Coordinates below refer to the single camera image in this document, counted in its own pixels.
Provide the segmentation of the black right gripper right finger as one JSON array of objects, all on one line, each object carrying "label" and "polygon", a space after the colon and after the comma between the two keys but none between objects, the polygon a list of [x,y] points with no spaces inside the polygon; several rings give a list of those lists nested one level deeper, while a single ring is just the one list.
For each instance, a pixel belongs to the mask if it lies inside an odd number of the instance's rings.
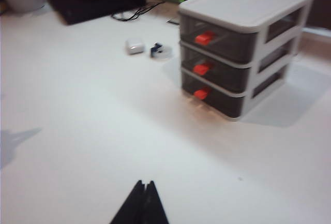
[{"label": "black right gripper right finger", "polygon": [[146,186],[143,203],[143,223],[169,223],[154,181],[150,181]]}]

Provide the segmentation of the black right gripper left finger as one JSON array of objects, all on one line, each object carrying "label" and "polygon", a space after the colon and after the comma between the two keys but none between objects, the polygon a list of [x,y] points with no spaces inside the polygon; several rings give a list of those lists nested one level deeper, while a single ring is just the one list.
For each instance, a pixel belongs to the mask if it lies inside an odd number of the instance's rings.
[{"label": "black right gripper left finger", "polygon": [[138,223],[144,192],[145,185],[138,180],[110,223]]}]

